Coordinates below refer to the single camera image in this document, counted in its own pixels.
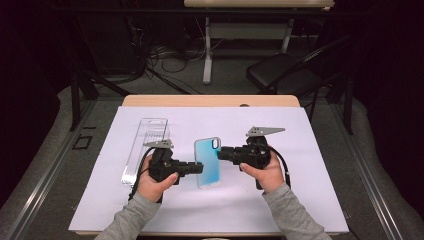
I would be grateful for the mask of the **black folding chair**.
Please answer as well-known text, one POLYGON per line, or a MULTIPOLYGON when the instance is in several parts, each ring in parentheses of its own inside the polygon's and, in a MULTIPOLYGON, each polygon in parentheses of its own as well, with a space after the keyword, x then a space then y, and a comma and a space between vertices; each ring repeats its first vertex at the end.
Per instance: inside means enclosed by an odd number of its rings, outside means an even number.
POLYGON ((294 95, 302 98, 316 92, 341 72, 339 52, 351 42, 344 36, 303 58, 286 53, 267 57, 246 70, 247 79, 259 94, 294 95))

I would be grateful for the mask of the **clear plastic container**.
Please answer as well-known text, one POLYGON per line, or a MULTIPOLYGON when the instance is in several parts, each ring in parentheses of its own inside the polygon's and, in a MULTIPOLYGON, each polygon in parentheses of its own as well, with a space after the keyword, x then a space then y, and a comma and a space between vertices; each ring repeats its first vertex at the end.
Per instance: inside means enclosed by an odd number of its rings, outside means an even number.
POLYGON ((146 143, 160 142, 169 137, 170 131, 166 118, 142 118, 121 177, 121 183, 124 185, 133 185, 135 183, 142 157, 149 149, 146 143))

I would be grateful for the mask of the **black crossbar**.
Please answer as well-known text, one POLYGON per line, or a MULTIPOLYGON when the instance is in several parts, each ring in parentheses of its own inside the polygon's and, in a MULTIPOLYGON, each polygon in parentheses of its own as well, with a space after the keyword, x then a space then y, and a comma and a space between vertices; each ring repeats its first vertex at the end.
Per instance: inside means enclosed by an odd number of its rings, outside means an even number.
POLYGON ((312 10, 277 10, 277 9, 88 9, 88 8, 50 8, 50 13, 60 15, 109 14, 109 15, 146 15, 146 16, 230 16, 230 17, 340 17, 356 18, 371 14, 370 11, 312 11, 312 10))

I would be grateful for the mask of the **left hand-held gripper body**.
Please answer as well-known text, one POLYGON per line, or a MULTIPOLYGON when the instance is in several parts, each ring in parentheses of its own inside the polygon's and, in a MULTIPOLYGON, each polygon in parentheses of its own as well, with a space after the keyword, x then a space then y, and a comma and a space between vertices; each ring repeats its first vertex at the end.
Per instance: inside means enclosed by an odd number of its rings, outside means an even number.
POLYGON ((154 149, 148 171, 155 181, 162 182, 173 173, 177 173, 178 178, 187 175, 186 163, 172 158, 173 143, 170 139, 144 143, 144 146, 154 149))

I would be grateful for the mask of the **white desk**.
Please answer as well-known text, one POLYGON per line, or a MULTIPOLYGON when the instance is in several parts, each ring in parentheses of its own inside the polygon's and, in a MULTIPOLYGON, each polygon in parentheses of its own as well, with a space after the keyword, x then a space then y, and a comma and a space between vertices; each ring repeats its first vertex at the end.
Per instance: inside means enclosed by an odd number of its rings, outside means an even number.
MULTIPOLYGON (((184 6, 188 8, 234 8, 297 10, 297 9, 330 9, 334 6, 334 0, 184 0, 184 6)), ((205 20, 203 33, 205 65, 203 83, 211 83, 212 74, 212 48, 211 39, 280 39, 280 50, 286 52, 290 41, 294 19, 288 19, 284 23, 215 23, 210 18, 205 20)))

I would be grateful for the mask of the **white table sheet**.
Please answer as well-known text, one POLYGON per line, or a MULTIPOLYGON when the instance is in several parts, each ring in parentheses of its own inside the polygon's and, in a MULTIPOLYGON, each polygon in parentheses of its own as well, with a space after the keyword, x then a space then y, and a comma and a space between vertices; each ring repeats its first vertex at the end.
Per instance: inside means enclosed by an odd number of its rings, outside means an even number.
MULTIPOLYGON (((191 161, 198 139, 218 137, 241 146, 251 127, 271 127, 267 138, 288 165, 291 189, 329 234, 348 230, 333 184, 304 109, 300 107, 121 107, 99 153, 85 192, 70 223, 79 234, 105 229, 127 203, 129 186, 121 178, 139 123, 167 120, 174 158, 191 161)), ((277 235, 270 209, 252 177, 228 161, 220 164, 218 185, 198 188, 188 175, 168 189, 145 235, 277 235)))

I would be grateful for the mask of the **black metal stand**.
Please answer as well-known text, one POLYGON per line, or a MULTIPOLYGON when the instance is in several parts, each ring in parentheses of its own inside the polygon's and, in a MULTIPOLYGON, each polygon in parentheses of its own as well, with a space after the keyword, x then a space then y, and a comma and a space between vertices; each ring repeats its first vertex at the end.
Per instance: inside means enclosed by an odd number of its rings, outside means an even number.
POLYGON ((72 125, 70 130, 74 131, 81 121, 80 93, 89 100, 94 101, 99 97, 94 84, 99 83, 121 96, 128 96, 130 92, 101 77, 90 70, 74 73, 71 78, 71 103, 72 103, 72 125))

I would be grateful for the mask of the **blue translucent phone case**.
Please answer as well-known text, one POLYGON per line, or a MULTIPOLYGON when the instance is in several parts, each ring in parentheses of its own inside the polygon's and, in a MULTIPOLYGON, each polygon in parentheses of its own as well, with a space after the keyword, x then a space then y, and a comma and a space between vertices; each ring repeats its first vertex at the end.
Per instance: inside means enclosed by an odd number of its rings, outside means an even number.
POLYGON ((221 141, 218 137, 195 141, 195 161, 203 165, 202 173, 197 176, 197 186, 200 189, 216 186, 220 183, 220 160, 217 156, 220 150, 221 141))

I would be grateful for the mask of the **person's left hand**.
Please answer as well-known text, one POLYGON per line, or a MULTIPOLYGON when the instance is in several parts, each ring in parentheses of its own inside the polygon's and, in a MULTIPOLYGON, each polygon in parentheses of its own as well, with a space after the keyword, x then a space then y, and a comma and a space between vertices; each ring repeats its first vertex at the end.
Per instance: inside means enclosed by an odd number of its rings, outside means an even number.
POLYGON ((148 167, 152 159, 151 155, 148 155, 142 165, 142 172, 139 177, 137 185, 137 193, 151 202, 158 202, 164 191, 169 189, 177 180, 179 175, 173 173, 161 182, 155 181, 150 177, 148 167))

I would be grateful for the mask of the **person's right hand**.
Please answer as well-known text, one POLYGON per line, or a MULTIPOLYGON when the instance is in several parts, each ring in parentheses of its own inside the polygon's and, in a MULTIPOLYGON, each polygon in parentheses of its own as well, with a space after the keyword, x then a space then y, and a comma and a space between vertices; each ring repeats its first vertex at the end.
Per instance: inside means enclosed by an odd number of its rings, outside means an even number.
POLYGON ((255 178, 266 194, 273 192, 285 182, 279 159, 274 152, 271 152, 270 162, 264 169, 254 168, 247 163, 241 163, 240 168, 255 178))

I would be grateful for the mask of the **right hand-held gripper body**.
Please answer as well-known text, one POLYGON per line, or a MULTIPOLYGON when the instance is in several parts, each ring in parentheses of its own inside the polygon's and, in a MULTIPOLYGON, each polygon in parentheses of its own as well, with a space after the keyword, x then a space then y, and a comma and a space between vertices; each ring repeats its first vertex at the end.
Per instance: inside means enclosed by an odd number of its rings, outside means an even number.
POLYGON ((283 131, 284 128, 253 126, 246 133, 246 144, 240 150, 240 163, 247 163, 257 169, 264 169, 270 162, 271 152, 274 152, 282 164, 285 164, 281 154, 271 147, 265 138, 266 135, 283 131))

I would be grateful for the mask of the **metal floor rail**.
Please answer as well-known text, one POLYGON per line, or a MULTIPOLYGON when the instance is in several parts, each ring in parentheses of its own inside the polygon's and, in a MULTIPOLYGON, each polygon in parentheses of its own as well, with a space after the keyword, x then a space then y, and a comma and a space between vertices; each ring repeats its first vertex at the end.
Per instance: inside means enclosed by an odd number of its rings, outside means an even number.
POLYGON ((404 240, 393 215, 391 214, 389 207, 371 174, 366 163, 366 159, 356 142, 355 136, 349 134, 344 126, 341 107, 333 104, 330 104, 329 107, 335 117, 338 129, 341 132, 351 155, 353 156, 354 165, 388 240, 404 240))
POLYGON ((93 240, 69 229, 94 167, 103 124, 94 121, 97 104, 83 105, 76 129, 68 128, 68 109, 62 108, 17 190, 0 210, 0 240, 93 240), (92 136, 87 150, 73 150, 77 137, 92 136))

